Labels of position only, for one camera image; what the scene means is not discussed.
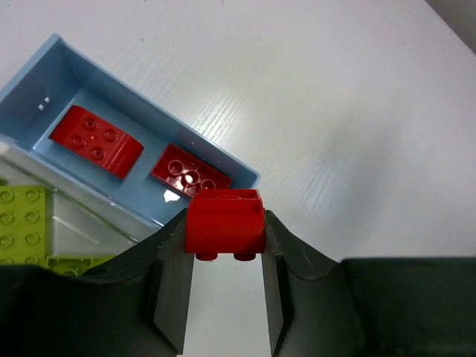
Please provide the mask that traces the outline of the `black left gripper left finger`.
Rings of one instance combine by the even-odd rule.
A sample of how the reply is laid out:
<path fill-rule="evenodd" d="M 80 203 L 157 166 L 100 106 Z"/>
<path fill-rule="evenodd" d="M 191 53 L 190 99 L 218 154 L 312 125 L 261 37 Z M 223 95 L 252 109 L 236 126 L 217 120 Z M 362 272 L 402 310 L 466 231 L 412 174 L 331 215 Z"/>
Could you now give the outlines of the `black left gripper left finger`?
<path fill-rule="evenodd" d="M 3 356 L 179 356 L 193 256 L 186 212 L 84 274 L 1 267 Z"/>

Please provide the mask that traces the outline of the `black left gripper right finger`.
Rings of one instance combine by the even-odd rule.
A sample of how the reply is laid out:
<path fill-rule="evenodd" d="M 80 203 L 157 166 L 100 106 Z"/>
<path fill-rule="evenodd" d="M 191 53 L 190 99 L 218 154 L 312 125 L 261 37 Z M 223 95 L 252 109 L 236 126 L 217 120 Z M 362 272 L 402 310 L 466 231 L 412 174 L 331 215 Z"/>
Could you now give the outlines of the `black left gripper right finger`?
<path fill-rule="evenodd" d="M 265 213 L 273 356 L 473 356 L 475 259 L 336 262 Z"/>

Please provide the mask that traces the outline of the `red arched lego brick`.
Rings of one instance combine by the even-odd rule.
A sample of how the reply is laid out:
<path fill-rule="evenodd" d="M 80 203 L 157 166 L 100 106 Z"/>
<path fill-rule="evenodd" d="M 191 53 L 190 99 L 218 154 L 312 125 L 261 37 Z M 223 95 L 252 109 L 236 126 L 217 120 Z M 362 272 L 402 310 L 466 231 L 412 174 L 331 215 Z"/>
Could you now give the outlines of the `red arched lego brick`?
<path fill-rule="evenodd" d="M 253 260 L 265 251 L 265 211 L 256 189 L 204 190 L 190 201 L 184 249 L 198 260 L 233 254 Z"/>

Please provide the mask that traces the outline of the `lime long lego brick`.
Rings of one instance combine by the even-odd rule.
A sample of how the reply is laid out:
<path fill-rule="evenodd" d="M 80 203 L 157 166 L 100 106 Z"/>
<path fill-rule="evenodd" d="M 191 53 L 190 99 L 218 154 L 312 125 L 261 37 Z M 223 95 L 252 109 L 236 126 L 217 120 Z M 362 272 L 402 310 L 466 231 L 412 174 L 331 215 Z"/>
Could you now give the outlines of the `lime long lego brick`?
<path fill-rule="evenodd" d="M 53 251 L 53 207 L 42 185 L 1 187 L 2 265 L 45 265 Z"/>

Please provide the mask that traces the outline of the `red rounded lego brick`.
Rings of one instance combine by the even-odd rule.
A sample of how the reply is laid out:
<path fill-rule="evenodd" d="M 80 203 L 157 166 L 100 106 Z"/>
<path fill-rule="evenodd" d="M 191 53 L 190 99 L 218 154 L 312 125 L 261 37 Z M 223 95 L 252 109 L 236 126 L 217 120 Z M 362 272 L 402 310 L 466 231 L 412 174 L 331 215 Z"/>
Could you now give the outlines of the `red rounded lego brick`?
<path fill-rule="evenodd" d="M 119 179 L 126 178 L 144 150 L 131 135 L 77 105 L 71 106 L 49 138 Z"/>

